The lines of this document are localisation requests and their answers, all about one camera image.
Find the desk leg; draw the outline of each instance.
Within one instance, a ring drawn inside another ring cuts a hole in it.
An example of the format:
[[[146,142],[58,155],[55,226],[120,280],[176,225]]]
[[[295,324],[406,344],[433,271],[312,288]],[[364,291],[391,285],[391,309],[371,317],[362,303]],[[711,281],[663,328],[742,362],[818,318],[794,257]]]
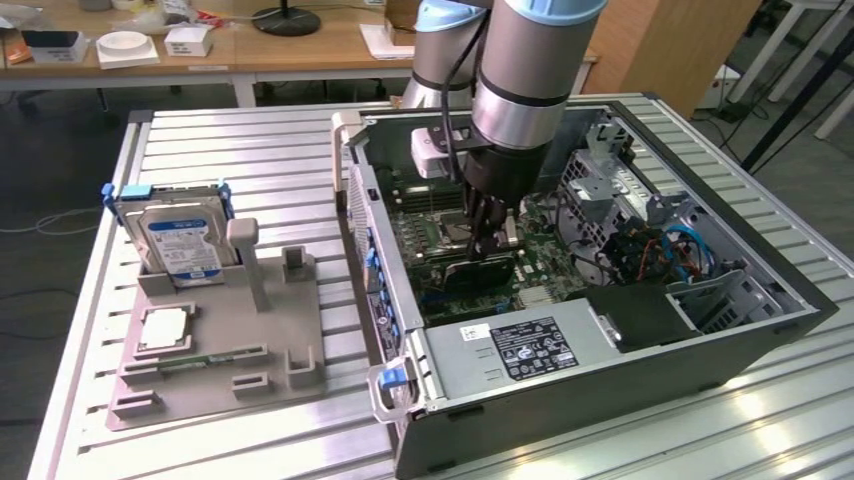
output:
[[[839,104],[837,109],[833,111],[833,113],[827,117],[827,120],[825,120],[825,123],[822,123],[822,126],[818,127],[818,130],[815,130],[815,138],[821,138],[822,140],[827,138],[827,136],[833,132],[833,129],[837,128],[837,126],[839,125],[839,122],[842,122],[842,119],[846,117],[846,115],[851,112],[853,109],[854,109],[854,90],[851,90],[851,92],[849,93],[849,96],[845,97],[845,100],[842,100],[842,103]]]
[[[803,49],[803,52],[801,52],[801,55],[798,55],[798,59],[791,64],[791,67],[789,67],[786,75],[783,75],[783,77],[779,79],[779,82],[777,83],[777,86],[771,91],[771,95],[769,95],[769,100],[771,102],[777,102],[786,93],[786,90],[791,86],[791,82],[794,82],[798,78],[798,75],[801,75],[801,72],[806,68],[807,63],[810,63],[810,59],[815,56],[815,52],[818,52],[818,49],[827,41],[827,37],[830,37],[830,34],[837,29],[837,26],[839,25],[839,22],[842,21],[845,16],[849,14],[850,9],[851,4],[843,6],[834,14],[834,18],[829,19],[827,23],[822,27],[822,30],[818,32],[818,34],[815,34],[815,38],[813,38],[810,44]]]
[[[238,97],[239,108],[255,108],[255,75],[238,74],[231,77],[231,84],[235,87],[235,97]]]
[[[750,85],[753,84],[754,80],[759,76],[759,72],[765,68],[765,64],[769,63],[769,59],[771,58],[771,55],[774,55],[774,52],[779,48],[779,44],[783,42],[783,39],[786,38],[786,35],[789,34],[791,27],[795,25],[798,18],[801,18],[801,15],[803,14],[803,11],[805,11],[805,8],[801,4],[794,4],[791,6],[791,10],[789,10],[786,17],[783,17],[783,21],[779,22],[779,26],[777,27],[777,30],[774,30],[774,34],[771,35],[771,38],[769,38],[769,41],[765,44],[765,47],[762,47],[762,51],[759,52],[759,55],[757,55],[757,59],[750,64],[750,68],[745,72],[745,75],[742,76],[742,79],[738,82],[738,85],[735,85],[735,88],[733,89],[733,93],[730,93],[729,99],[733,103],[738,102],[745,96],[745,93],[747,92]]]
[[[582,62],[582,66],[578,69],[578,75],[575,75],[575,83],[573,84],[571,95],[581,95],[585,83],[587,83],[587,76],[590,75],[590,62]]]

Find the green circuit board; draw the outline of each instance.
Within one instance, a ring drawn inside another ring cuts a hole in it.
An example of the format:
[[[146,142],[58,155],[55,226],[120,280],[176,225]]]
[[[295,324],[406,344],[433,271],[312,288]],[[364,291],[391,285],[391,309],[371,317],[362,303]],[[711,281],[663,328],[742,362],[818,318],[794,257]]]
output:
[[[590,286],[549,226],[549,214],[545,205],[525,201],[517,223],[519,247],[490,256],[481,262],[487,265],[477,270],[475,276],[497,278],[498,284],[463,284],[462,288],[451,288],[450,276],[461,266],[471,267],[466,260],[469,226],[461,210],[392,214],[407,275],[430,326],[558,303]]]

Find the warning label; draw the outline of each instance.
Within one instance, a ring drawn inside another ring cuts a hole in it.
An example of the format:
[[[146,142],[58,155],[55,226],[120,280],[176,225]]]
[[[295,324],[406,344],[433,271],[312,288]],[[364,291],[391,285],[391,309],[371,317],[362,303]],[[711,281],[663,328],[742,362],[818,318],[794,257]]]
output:
[[[490,330],[510,378],[525,380],[578,365],[555,319],[541,318]]]

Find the motherboard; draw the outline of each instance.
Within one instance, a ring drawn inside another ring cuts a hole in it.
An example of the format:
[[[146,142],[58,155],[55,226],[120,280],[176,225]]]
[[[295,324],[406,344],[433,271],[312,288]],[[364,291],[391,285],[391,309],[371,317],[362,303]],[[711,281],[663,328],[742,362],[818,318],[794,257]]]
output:
[[[555,229],[557,204],[530,196],[513,219],[517,237],[503,251],[469,262],[470,230],[459,209],[398,211],[392,228],[422,317],[430,326],[525,310],[565,301],[602,285],[583,276]]]

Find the white box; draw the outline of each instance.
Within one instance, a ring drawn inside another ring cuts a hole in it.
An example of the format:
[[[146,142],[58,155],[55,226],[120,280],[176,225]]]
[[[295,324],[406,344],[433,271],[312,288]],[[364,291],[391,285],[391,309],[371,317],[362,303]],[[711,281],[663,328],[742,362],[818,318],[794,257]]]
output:
[[[163,43],[174,57],[207,57],[212,40],[207,28],[179,27],[170,30]]]
[[[24,42],[36,63],[80,63],[90,42],[83,32],[24,31]]]
[[[160,63],[151,37],[136,32],[114,32],[98,39],[102,70]]]
[[[722,65],[718,69],[718,74],[711,81],[711,85],[709,85],[709,90],[706,90],[706,95],[703,96],[703,100],[699,102],[697,109],[705,110],[722,107],[721,99],[730,95],[730,91],[741,78],[742,76],[735,70],[726,65]]]

